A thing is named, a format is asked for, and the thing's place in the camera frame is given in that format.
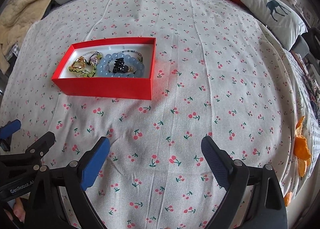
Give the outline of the person left hand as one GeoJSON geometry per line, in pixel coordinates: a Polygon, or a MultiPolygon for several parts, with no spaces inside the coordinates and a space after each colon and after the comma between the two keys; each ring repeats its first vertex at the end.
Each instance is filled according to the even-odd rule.
{"type": "Polygon", "coordinates": [[[7,210],[4,210],[4,211],[11,221],[13,221],[13,217],[16,217],[17,219],[19,219],[20,222],[24,223],[25,210],[24,210],[23,203],[20,198],[15,199],[15,204],[12,208],[14,216],[12,216],[11,213],[8,212],[7,210]]]}

